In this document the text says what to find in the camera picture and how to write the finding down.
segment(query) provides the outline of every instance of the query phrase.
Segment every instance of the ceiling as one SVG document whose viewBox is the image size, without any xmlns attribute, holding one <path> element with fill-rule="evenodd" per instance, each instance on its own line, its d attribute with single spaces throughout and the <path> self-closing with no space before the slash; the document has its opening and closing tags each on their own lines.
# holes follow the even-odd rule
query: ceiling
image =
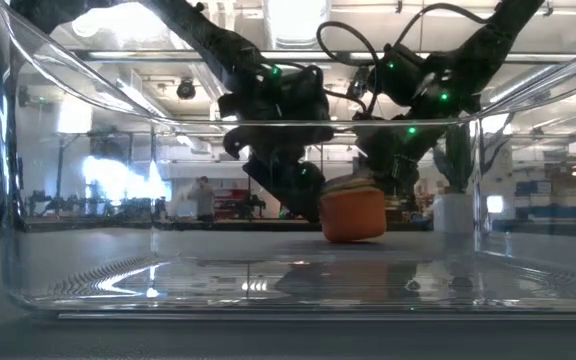
<svg viewBox="0 0 576 360">
<path fill-rule="evenodd" d="M 438 1 L 403 0 L 401 13 L 396 13 L 397 1 L 332 0 L 330 19 L 352 25 L 379 50 L 385 43 L 391 43 L 396 39 L 422 4 L 428 5 L 434 2 Z M 491 13 L 497 3 L 496 0 L 444 2 L 467 7 L 482 16 Z M 274 50 L 273 41 L 270 39 L 268 27 L 264 22 L 262 0 L 215 0 L 209 3 L 214 6 L 213 11 L 206 10 L 204 14 L 217 25 L 235 30 L 262 50 Z M 294 6 L 287 8 L 283 13 L 285 15 L 282 14 L 283 18 L 293 19 L 294 27 L 299 27 L 300 22 L 306 16 L 304 11 L 307 7 L 303 4 L 307 3 L 306 0 L 294 1 Z M 547 12 L 544 7 L 543 13 L 531 20 L 517 39 L 513 53 L 573 54 L 576 52 L 576 0 L 557 0 L 554 4 L 552 15 L 544 16 Z M 478 28 L 477 24 L 460 16 L 452 16 L 445 12 L 430 14 L 432 15 L 425 16 L 423 21 L 418 22 L 404 40 L 404 44 L 411 49 L 420 52 L 451 50 L 458 47 Z M 139 22 L 139 26 L 135 26 L 135 21 Z M 163 24 L 145 15 L 139 15 L 138 18 L 133 19 L 125 19 L 124 16 L 122 24 L 116 24 L 117 26 L 104 24 L 92 36 L 88 36 L 90 34 L 80 36 L 81 31 L 75 30 L 81 29 L 77 29 L 76 25 L 64 24 L 51 36 L 66 48 L 79 50 L 141 51 L 176 48 L 169 31 Z M 146 34 L 146 29 L 149 27 L 154 30 L 151 34 Z M 327 46 L 332 50 L 365 51 L 359 41 L 342 30 L 327 30 L 324 36 Z M 345 92 L 355 69 L 325 61 L 318 65 L 324 70 L 326 85 L 330 89 Z M 178 119 L 207 120 L 210 105 L 214 102 L 214 98 L 211 99 L 208 94 L 215 90 L 219 91 L 218 86 L 211 84 L 214 80 L 210 79 L 207 69 L 202 64 L 163 61 L 156 55 L 150 57 L 141 55 L 139 61 L 123 59 L 121 62 L 106 63 L 104 66 L 116 67 L 120 74 L 128 78 L 130 74 L 138 74 L 143 81 L 144 94 L 170 116 Z M 545 65 L 538 64 L 506 64 L 490 81 L 486 93 L 502 92 L 544 67 Z M 193 100 L 179 100 L 175 93 L 183 77 L 194 79 L 197 96 Z M 45 92 L 45 89 L 37 87 L 35 92 Z M 392 117 L 405 111 L 384 96 L 378 99 L 376 115 Z M 356 110 L 352 103 L 338 98 L 331 98 L 330 106 L 331 116 L 339 120 L 349 119 Z M 518 114 L 513 121 L 512 129 L 515 134 L 528 135 L 536 126 L 541 126 L 547 134 L 565 135 L 560 141 L 550 139 L 544 142 L 544 145 L 556 147 L 570 142 L 566 137 L 571 133 L 576 133 L 576 96 Z M 205 131 L 218 132 L 218 129 L 206 126 Z M 351 143 L 351 140 L 340 139 L 340 142 Z M 526 146 L 534 146 L 532 140 L 526 140 L 524 143 Z"/>
</svg>

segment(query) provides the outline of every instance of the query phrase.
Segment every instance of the orange object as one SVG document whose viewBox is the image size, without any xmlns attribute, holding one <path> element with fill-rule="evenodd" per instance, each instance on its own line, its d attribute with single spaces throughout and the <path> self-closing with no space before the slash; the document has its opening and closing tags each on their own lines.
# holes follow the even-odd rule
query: orange object
<svg viewBox="0 0 576 360">
<path fill-rule="evenodd" d="M 328 241 L 356 242 L 386 232 L 384 193 L 371 185 L 355 180 L 322 194 L 319 216 Z"/>
</svg>

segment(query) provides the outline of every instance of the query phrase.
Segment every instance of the person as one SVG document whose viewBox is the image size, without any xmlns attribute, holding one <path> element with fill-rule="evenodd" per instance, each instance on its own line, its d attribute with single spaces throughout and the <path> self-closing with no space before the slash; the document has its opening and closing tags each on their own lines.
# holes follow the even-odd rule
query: person
<svg viewBox="0 0 576 360">
<path fill-rule="evenodd" d="M 208 178 L 202 176 L 197 180 L 197 185 L 190 190 L 188 198 L 197 202 L 197 220 L 213 222 L 215 220 L 214 200 L 215 192 L 208 184 Z"/>
</svg>

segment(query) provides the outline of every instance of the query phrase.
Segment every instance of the transparent container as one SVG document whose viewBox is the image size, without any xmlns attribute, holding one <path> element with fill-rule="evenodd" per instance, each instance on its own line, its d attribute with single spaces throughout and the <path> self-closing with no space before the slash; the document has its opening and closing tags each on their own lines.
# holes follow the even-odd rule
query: transparent container
<svg viewBox="0 0 576 360">
<path fill-rule="evenodd" d="M 329 120 L 298 100 L 294 118 L 222 116 L 232 83 L 180 40 L 185 1 L 80 2 L 0 0 L 0 238 L 16 304 L 64 318 L 576 313 L 574 4 L 537 12 L 480 110 L 387 121 L 353 120 L 361 106 L 334 96 Z M 422 5 L 321 3 L 320 21 L 378 48 Z M 319 66 L 323 82 L 293 99 L 345 94 L 356 68 L 305 51 L 308 34 L 285 49 L 285 24 L 268 39 L 261 5 L 203 16 L 264 50 L 267 76 Z M 403 44 L 427 57 L 479 26 L 441 10 Z M 371 58 L 335 31 L 329 48 Z M 373 114 L 408 111 L 382 94 Z"/>
</svg>

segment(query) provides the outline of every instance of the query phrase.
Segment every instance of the potted plant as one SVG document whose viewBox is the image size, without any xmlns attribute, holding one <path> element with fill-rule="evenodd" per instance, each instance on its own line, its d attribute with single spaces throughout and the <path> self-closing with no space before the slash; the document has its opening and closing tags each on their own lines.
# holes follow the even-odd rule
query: potted plant
<svg viewBox="0 0 576 360">
<path fill-rule="evenodd" d="M 502 137 L 499 131 L 495 138 Z M 437 170 L 446 177 L 449 186 L 444 194 L 435 196 L 433 225 L 436 231 L 470 233 L 474 229 L 472 194 L 467 194 L 470 177 L 475 167 L 476 137 L 470 136 L 469 124 L 453 125 L 445 133 L 445 151 L 433 149 Z M 508 139 L 495 139 L 489 146 L 496 146 L 489 161 L 481 164 L 482 175 L 493 165 L 495 157 Z"/>
</svg>

